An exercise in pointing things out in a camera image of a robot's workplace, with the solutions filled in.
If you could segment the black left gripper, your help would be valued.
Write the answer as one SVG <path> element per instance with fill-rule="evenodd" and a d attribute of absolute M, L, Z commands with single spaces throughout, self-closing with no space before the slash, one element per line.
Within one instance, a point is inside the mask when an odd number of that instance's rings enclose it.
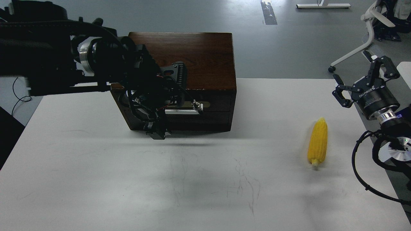
<path fill-rule="evenodd" d="M 129 37 L 111 45 L 112 70 L 119 88 L 112 88 L 126 122 L 146 122 L 144 132 L 154 140 L 170 135 L 166 110 L 182 107 L 186 98 L 187 67 L 182 61 L 160 67 L 144 44 Z"/>

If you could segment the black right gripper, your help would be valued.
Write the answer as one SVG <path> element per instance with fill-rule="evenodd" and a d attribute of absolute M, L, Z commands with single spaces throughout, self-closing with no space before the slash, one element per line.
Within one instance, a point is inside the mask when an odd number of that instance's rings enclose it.
<path fill-rule="evenodd" d="M 348 86 L 338 74 L 333 74 L 337 85 L 332 94 L 342 107 L 350 108 L 355 101 L 367 120 L 376 120 L 375 112 L 386 108 L 396 111 L 399 108 L 399 102 L 382 77 L 389 81 L 398 79 L 400 73 L 389 57 L 372 56 L 368 51 L 363 51 L 363 54 L 370 62 L 367 76 L 354 82 L 353 86 Z M 353 101 L 343 96 L 343 91 L 354 91 L 355 88 L 359 88 L 360 91 L 352 92 Z"/>

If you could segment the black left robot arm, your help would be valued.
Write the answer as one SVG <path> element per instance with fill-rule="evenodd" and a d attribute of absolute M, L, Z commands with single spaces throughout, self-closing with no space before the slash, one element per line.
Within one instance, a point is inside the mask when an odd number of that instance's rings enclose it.
<path fill-rule="evenodd" d="M 196 103 L 180 82 L 185 64 L 161 68 L 144 44 L 103 22 L 70 20 L 50 1 L 12 0 L 1 9 L 1 76 L 25 77 L 30 96 L 105 92 L 117 83 L 118 103 L 153 139 L 165 139 L 166 108 Z"/>

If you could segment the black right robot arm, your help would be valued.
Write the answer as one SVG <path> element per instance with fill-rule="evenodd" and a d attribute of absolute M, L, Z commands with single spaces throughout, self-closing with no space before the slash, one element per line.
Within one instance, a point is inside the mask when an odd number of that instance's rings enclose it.
<path fill-rule="evenodd" d="M 373 161 L 385 170 L 400 172 L 410 178 L 410 120 L 395 114 L 400 104 L 387 87 L 387 82 L 398 79 L 400 73 L 389 57 L 371 56 L 368 51 L 363 53 L 370 62 L 370 68 L 367 74 L 352 86 L 345 85 L 339 75 L 333 74 L 336 81 L 333 96 L 339 104 L 345 108 L 357 104 L 367 120 L 377 120 L 380 125 L 379 130 L 365 131 L 357 140 L 351 155 L 354 174 L 365 190 L 409 206 L 410 201 L 387 196 L 370 186 L 356 169 L 356 153 L 360 144 L 367 137 L 374 137 L 376 140 L 372 148 Z"/>

